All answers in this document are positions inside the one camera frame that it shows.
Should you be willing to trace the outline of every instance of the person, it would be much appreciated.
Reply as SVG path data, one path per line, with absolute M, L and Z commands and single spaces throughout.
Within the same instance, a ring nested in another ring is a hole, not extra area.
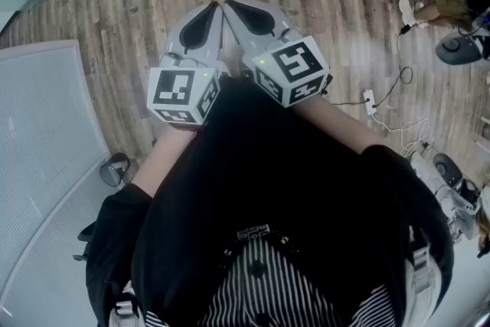
M 428 5 L 416 4 L 413 9 L 408 0 L 400 0 L 399 7 L 406 25 L 462 28 L 470 32 L 472 22 L 490 8 L 490 0 L 435 0 Z
M 452 242 L 409 162 L 321 96 L 222 76 L 207 124 L 168 127 L 103 202 L 87 289 L 100 326 L 124 304 L 149 327 L 402 325 L 411 227 L 440 301 Z

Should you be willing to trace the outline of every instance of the striped shirt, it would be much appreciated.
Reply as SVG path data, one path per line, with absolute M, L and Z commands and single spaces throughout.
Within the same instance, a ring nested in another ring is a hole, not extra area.
M 153 312 L 147 327 L 167 326 Z M 262 237 L 250 240 L 214 295 L 202 327 L 342 327 L 333 305 Z M 349 327 L 395 327 L 385 286 L 360 304 Z

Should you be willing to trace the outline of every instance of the wooden floor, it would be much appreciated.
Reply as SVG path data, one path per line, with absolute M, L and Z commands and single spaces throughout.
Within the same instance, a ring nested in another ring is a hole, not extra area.
M 162 127 L 145 107 L 149 68 L 158 66 L 166 31 L 208 1 L 38 0 L 0 38 L 0 47 L 78 39 L 106 141 L 112 152 L 125 152 L 132 159 L 134 172 Z M 402 26 L 398 0 L 261 1 L 282 8 L 304 34 L 316 39 L 334 75 L 332 102 L 359 101 L 367 88 L 380 100 L 395 81 L 396 36 Z M 402 64 L 413 68 L 413 82 L 398 85 L 377 115 L 394 128 L 428 118 L 426 140 L 482 185 L 488 180 L 490 155 L 478 150 L 474 141 L 482 129 L 479 117 L 490 117 L 487 71 L 478 65 L 449 67 L 438 61 L 433 48 L 447 33 L 414 29 L 400 38 Z M 234 61 L 228 44 L 224 58 Z M 399 132 L 388 133 L 369 120 L 364 106 L 343 108 L 400 151 Z M 424 152 L 424 157 L 433 153 Z

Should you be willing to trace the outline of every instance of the power strip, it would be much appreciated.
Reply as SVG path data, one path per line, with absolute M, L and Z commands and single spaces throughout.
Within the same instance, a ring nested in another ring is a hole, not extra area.
M 364 97 L 364 105 L 366 106 L 366 112 L 368 116 L 372 116 L 376 113 L 376 103 L 374 102 L 374 93 L 373 90 L 365 90 L 362 93 Z

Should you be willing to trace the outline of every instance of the button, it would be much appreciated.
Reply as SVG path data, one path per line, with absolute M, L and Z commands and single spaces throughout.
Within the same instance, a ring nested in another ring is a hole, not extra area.
M 249 268 L 250 273 L 256 278 L 260 278 L 267 271 L 267 266 L 258 260 L 254 260 Z
M 255 317 L 255 321 L 258 325 L 261 327 L 267 327 L 271 324 L 273 324 L 272 318 L 267 315 L 266 313 L 257 313 L 257 316 Z

